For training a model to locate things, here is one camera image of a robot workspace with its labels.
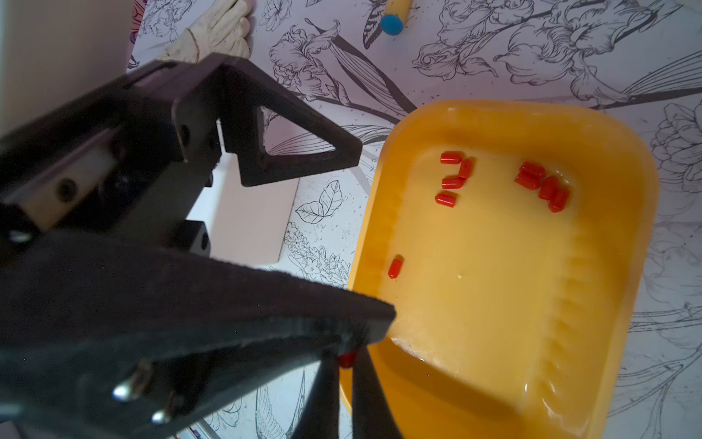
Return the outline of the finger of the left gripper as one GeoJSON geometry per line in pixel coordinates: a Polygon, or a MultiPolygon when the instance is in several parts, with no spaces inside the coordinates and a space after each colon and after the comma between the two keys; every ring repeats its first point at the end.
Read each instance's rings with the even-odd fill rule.
{"type": "Polygon", "coordinates": [[[362,141],[248,60],[228,58],[220,118],[241,185],[255,187],[354,168],[362,141]]]}
{"type": "Polygon", "coordinates": [[[165,438],[380,342],[395,316],[290,274],[55,230],[1,270],[1,416],[72,438],[165,438]]]}

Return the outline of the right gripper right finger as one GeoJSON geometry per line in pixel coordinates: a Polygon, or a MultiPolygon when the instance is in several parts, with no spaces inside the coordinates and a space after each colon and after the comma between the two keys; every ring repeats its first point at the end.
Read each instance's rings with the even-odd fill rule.
{"type": "Polygon", "coordinates": [[[356,439],[403,438],[366,347],[356,353],[352,371],[352,430],[356,439]]]}

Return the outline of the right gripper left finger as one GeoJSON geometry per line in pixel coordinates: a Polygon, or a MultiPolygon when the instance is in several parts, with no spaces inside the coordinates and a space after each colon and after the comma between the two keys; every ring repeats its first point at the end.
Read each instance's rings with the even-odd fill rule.
{"type": "Polygon", "coordinates": [[[327,352],[320,361],[305,409],[293,439],[339,437],[339,365],[337,355],[327,352]]]}

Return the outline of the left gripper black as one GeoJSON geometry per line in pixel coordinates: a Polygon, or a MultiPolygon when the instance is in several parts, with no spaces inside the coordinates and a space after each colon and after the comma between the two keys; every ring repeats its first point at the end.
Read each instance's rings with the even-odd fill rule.
{"type": "Polygon", "coordinates": [[[76,230],[207,256],[190,219],[222,156],[224,57],[156,62],[1,139],[1,254],[76,230]]]}

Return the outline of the white block with screws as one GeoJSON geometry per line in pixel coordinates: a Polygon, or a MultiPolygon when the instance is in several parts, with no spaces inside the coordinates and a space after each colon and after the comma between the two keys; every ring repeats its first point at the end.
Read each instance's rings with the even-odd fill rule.
{"type": "Polygon", "coordinates": [[[226,152],[212,177],[188,213],[190,221],[206,224],[210,256],[251,267],[278,263],[299,181],[245,188],[237,156],[226,152]]]}

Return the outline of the yellow plastic tray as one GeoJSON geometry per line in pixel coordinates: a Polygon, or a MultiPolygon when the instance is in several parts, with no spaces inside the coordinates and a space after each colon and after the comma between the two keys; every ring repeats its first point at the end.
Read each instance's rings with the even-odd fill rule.
{"type": "Polygon", "coordinates": [[[370,356],[407,438],[600,438],[658,178],[609,115],[442,101],[382,148],[349,286],[394,305],[370,356]]]}

